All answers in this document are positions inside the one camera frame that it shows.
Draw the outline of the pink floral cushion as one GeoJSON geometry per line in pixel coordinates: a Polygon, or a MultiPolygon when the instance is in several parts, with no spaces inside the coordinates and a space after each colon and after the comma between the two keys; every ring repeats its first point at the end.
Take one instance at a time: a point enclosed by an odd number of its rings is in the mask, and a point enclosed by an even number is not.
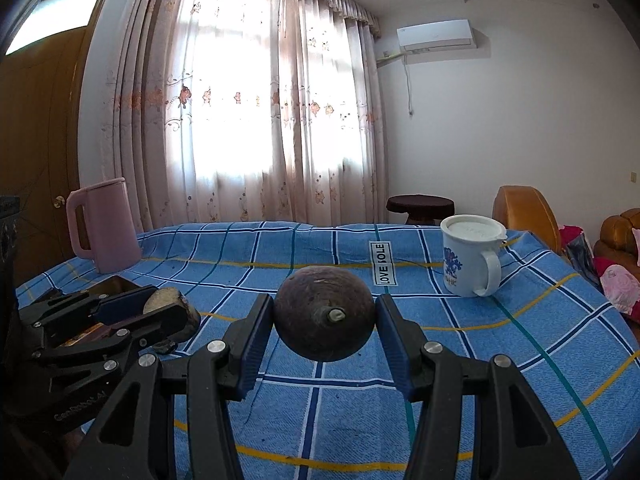
{"type": "Polygon", "coordinates": [[[621,264],[594,256],[579,226],[559,229],[563,255],[570,265],[627,320],[639,323],[639,281],[621,264]]]}

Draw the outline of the sheer pink floral curtain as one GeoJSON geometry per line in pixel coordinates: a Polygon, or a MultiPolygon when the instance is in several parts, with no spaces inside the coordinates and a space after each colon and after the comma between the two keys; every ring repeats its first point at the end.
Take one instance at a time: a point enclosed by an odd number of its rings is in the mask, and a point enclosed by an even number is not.
{"type": "Polygon", "coordinates": [[[379,33],[355,0],[126,0],[101,169],[134,226],[385,221],[379,33]]]}

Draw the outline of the white enamel mug blue print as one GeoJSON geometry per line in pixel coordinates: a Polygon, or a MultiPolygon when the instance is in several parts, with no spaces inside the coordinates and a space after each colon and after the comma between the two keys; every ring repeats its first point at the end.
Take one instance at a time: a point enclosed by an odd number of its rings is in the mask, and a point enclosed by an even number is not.
{"type": "Polygon", "coordinates": [[[497,220],[476,214],[455,214],[440,222],[442,276],[446,289],[459,297],[488,297],[500,287],[498,252],[506,228],[497,220]]]}

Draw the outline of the large round purple fruit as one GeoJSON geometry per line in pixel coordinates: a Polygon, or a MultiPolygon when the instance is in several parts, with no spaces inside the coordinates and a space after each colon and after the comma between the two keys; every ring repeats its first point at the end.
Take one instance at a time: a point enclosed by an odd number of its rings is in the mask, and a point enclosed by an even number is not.
{"type": "Polygon", "coordinates": [[[289,276],[274,300],[273,321],[293,352],[319,362],[341,361],[369,340],[376,320],[367,284],[336,266],[305,266],[289,276]]]}

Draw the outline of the brown leather sofa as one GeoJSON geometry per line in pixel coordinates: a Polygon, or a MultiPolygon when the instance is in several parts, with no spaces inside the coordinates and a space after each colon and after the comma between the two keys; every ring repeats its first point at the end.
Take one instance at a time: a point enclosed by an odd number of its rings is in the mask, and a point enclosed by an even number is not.
{"type": "Polygon", "coordinates": [[[630,273],[639,275],[639,249],[634,230],[640,228],[640,209],[628,209],[606,218],[600,229],[600,237],[593,252],[620,264],[630,273]]]}

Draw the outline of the blue plaid tablecloth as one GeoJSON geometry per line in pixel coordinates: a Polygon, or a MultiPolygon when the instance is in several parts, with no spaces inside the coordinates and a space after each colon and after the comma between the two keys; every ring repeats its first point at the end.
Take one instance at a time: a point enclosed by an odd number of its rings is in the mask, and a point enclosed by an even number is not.
{"type": "Polygon", "coordinates": [[[13,479],[634,479],[639,344],[534,234],[187,223],[3,293],[13,479]]]}

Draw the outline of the dark round stool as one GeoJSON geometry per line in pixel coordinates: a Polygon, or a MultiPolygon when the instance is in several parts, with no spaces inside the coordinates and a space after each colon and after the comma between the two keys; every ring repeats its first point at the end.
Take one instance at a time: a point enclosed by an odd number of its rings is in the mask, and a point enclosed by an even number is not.
{"type": "Polygon", "coordinates": [[[454,202],[435,195],[404,194],[390,197],[386,209],[394,214],[406,214],[407,224],[437,226],[454,215],[454,202]]]}

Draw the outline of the pink plastic pitcher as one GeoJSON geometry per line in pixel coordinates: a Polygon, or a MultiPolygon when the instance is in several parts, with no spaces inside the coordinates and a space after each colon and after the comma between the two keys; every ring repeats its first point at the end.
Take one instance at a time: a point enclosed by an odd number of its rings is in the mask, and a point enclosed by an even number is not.
{"type": "Polygon", "coordinates": [[[92,260],[101,274],[115,273],[142,257],[123,177],[73,191],[66,200],[70,244],[74,254],[92,260]],[[76,210],[82,209],[89,249],[80,244],[76,210]]]}

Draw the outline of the white wall air conditioner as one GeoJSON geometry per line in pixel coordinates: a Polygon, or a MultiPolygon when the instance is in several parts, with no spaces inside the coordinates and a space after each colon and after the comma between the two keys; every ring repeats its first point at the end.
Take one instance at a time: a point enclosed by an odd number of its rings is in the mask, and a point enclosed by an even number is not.
{"type": "Polygon", "coordinates": [[[468,20],[450,20],[397,29],[399,47],[406,52],[437,52],[475,49],[476,41],[468,20]]]}

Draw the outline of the brown leather chair back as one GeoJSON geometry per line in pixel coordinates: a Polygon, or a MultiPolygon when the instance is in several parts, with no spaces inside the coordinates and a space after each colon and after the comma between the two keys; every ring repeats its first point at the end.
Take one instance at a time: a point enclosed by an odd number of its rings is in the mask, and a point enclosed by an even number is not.
{"type": "Polygon", "coordinates": [[[562,250],[553,211],[541,192],[532,186],[500,186],[492,205],[492,218],[508,229],[535,234],[552,252],[559,254],[562,250]]]}

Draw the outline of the wooden door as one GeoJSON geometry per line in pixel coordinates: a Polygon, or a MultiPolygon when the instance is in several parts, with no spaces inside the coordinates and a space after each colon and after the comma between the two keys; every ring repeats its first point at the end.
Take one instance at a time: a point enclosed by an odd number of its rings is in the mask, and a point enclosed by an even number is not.
{"type": "Polygon", "coordinates": [[[78,120],[104,0],[42,0],[1,59],[1,192],[20,200],[14,282],[73,257],[66,200],[79,186],[78,120]]]}

